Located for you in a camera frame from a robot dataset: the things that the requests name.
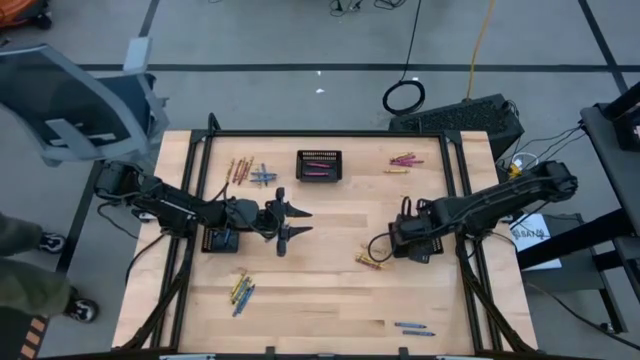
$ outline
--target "person's leg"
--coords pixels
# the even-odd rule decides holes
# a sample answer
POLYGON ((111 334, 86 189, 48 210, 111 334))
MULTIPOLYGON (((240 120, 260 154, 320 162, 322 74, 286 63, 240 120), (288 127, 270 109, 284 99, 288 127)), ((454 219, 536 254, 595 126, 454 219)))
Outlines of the person's leg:
POLYGON ((64 314, 80 322, 91 322, 98 305, 79 296, 62 274, 37 266, 0 258, 0 306, 30 315, 64 314))
POLYGON ((58 254, 64 249, 64 236, 42 230, 40 225, 0 213, 0 256, 11 256, 32 249, 58 254))
POLYGON ((0 213, 0 256, 11 256, 38 247, 42 228, 0 213))

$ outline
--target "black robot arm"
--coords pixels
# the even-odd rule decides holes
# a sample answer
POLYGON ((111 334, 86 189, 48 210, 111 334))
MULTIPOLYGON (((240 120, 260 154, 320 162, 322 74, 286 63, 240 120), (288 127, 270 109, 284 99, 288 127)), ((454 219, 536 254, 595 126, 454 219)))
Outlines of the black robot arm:
POLYGON ((195 221, 211 230, 257 232, 267 241, 277 237, 278 256, 286 254, 287 242, 292 237, 312 229, 285 224, 287 217, 310 217, 311 214, 284 202, 284 188, 278 188, 275 200, 267 201, 265 208, 260 209, 253 200, 227 198, 227 185, 212 200, 205 201, 165 184, 160 178, 143 175, 136 165, 111 162, 103 166, 95 193, 100 198, 123 201, 155 216, 162 231, 171 236, 194 235, 189 233, 193 228, 188 224, 195 221))
POLYGON ((444 197, 434 201, 421 199, 418 214, 409 208, 389 224, 395 257, 409 257, 428 262, 431 254, 441 250, 435 245, 450 233, 482 235, 498 220, 536 201, 559 202, 573 196, 578 180, 562 163, 540 163, 523 175, 465 197, 444 197))

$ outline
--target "gray chair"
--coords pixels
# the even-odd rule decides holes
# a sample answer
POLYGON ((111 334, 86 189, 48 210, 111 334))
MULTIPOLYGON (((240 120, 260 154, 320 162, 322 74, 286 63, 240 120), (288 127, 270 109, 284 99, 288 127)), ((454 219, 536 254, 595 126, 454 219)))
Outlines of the gray chair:
POLYGON ((133 39, 124 75, 101 79, 48 45, 0 52, 0 105, 50 166, 144 158, 169 124, 165 100, 153 93, 155 77, 145 73, 150 45, 149 38, 133 39))

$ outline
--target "gray floor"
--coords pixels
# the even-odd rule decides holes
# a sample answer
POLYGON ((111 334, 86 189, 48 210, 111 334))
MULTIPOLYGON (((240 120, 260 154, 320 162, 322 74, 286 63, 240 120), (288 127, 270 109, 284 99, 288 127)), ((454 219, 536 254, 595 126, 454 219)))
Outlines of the gray floor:
MULTIPOLYGON (((384 11, 365 1, 363 10, 329 16, 329 0, 161 0, 150 36, 155 64, 402 63, 411 36, 417 1, 384 11)), ((55 25, 48 32, 20 29, 7 35, 17 45, 47 42, 81 64, 121 63, 127 41, 137 36, 151 0, 58 0, 55 25)), ((640 10, 635 0, 589 0, 618 64, 640 64, 640 38, 632 24, 640 10)), ((467 64, 488 0, 424 0, 412 63, 467 64)), ((574 0, 498 0, 479 64, 606 65, 587 21, 574 0)), ((99 72, 97 76, 114 73, 99 72)), ((367 71, 156 72, 157 92, 171 99, 167 112, 174 129, 202 128, 208 112, 226 129, 384 129, 390 119, 381 105, 384 91, 400 73, 367 71)), ((466 72, 413 72, 426 87, 424 108, 463 98, 466 72)), ((629 85, 640 74, 624 74, 629 85)), ((503 93, 514 100, 526 129, 523 141, 553 136, 573 127, 579 110, 619 95, 608 73, 481 72, 474 96, 503 93)), ((415 95, 398 93, 396 107, 415 95)), ((3 212, 67 232, 90 170, 89 164, 44 166, 21 129, 0 113, 0 204, 3 212)), ((540 153, 545 144, 527 150, 540 153)), ((619 205, 587 138, 555 158, 580 178, 578 194, 550 206, 550 213, 580 212, 589 220, 619 205)), ((40 355, 107 350, 111 345, 124 291, 124 272, 134 242, 95 213, 94 199, 69 277, 102 306, 92 325, 51 320, 40 355)), ((135 231, 124 210, 117 220, 135 231)), ((22 258, 54 268, 55 258, 22 258)), ((640 305, 621 271, 608 278, 626 314, 627 339, 640 342, 640 305)), ((579 313, 606 321, 598 294, 561 297, 579 313)), ((623 359, 631 349, 579 323, 552 300, 528 296, 540 348, 554 354, 623 359)))

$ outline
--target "shoe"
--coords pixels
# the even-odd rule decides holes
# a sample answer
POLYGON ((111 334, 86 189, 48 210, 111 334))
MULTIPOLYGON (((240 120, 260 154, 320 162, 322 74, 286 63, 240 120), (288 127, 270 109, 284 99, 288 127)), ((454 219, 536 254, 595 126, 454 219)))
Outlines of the shoe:
POLYGON ((100 308, 95 301, 81 298, 78 290, 73 287, 71 288, 69 303, 64 309, 63 315, 81 323, 88 324, 98 317, 99 311, 100 308))
POLYGON ((49 254, 59 254, 66 243, 67 239, 60 234, 42 232, 38 249, 49 254))

